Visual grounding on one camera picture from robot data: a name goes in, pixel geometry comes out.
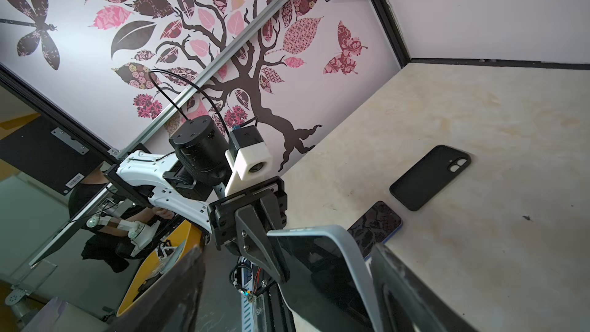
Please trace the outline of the black phone case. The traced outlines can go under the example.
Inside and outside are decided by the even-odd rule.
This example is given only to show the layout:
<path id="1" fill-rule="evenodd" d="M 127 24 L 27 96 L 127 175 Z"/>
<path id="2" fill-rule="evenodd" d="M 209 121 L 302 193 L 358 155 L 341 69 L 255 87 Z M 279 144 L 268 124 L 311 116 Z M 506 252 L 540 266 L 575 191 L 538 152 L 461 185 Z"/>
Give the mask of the black phone case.
<path id="1" fill-rule="evenodd" d="M 406 209 L 418 211 L 471 162 L 468 153 L 439 144 L 390 186 L 390 194 Z"/>

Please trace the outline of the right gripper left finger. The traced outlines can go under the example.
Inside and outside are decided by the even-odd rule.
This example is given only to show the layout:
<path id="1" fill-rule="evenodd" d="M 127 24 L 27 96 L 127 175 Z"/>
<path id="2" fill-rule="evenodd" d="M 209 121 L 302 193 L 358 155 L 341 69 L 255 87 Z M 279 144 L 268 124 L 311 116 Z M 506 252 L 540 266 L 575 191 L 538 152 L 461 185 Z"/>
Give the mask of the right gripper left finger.
<path id="1" fill-rule="evenodd" d="M 204 277 L 202 251 L 199 247 L 194 247 L 107 330 L 195 330 Z"/>

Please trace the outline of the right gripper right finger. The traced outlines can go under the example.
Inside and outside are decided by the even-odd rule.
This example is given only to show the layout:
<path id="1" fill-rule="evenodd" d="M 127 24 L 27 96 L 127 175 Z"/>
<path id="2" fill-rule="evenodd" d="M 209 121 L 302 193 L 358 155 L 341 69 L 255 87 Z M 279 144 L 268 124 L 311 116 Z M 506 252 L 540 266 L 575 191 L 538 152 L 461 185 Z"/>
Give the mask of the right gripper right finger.
<path id="1" fill-rule="evenodd" d="M 390 249 L 377 244 L 370 270 L 385 331 L 474 331 Z"/>

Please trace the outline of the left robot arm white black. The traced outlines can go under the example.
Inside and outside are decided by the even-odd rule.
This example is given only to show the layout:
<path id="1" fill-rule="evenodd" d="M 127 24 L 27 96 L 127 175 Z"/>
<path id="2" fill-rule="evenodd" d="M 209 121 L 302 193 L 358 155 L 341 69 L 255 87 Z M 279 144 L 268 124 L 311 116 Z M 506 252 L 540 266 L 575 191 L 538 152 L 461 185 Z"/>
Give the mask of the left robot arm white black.
<path id="1" fill-rule="evenodd" d="M 119 193 L 145 207 L 174 212 L 264 269 L 278 283 L 289 278 L 268 233 L 287 224 L 284 181 L 271 176 L 273 157 L 253 125 L 222 134 L 212 117 L 186 121 L 169 139 L 169 155 L 138 150 L 106 175 Z"/>

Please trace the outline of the light blue phone case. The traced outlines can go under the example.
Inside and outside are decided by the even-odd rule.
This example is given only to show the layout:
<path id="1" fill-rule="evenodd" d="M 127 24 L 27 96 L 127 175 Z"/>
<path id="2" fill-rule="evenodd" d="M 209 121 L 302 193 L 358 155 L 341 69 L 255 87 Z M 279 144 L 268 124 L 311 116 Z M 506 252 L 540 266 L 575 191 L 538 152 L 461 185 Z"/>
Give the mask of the light blue phone case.
<path id="1" fill-rule="evenodd" d="M 317 331 L 382 331 L 373 280 L 356 241 L 339 225 L 273 230 L 287 307 Z"/>

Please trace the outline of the dark blue phone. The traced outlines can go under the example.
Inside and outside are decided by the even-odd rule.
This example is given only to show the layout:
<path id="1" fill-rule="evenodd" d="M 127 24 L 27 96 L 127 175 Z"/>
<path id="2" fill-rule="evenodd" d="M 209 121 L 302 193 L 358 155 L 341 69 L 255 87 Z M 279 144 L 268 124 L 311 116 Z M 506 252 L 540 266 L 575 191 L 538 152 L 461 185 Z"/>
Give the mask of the dark blue phone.
<path id="1" fill-rule="evenodd" d="M 402 226 L 402 218 L 385 202 L 377 201 L 347 231 L 367 261 L 373 247 L 389 241 Z"/>

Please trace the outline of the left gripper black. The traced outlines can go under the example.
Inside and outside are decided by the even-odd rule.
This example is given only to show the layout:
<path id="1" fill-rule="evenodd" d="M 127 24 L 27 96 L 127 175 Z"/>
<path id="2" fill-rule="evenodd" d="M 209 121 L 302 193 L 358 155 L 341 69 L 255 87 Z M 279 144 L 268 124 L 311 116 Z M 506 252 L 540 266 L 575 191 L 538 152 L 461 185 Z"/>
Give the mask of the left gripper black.
<path id="1" fill-rule="evenodd" d="M 209 204 L 210 237 L 218 250 L 241 252 L 283 284 L 289 270 L 278 239 L 267 233 L 285 227 L 286 210 L 284 181 L 275 176 Z"/>

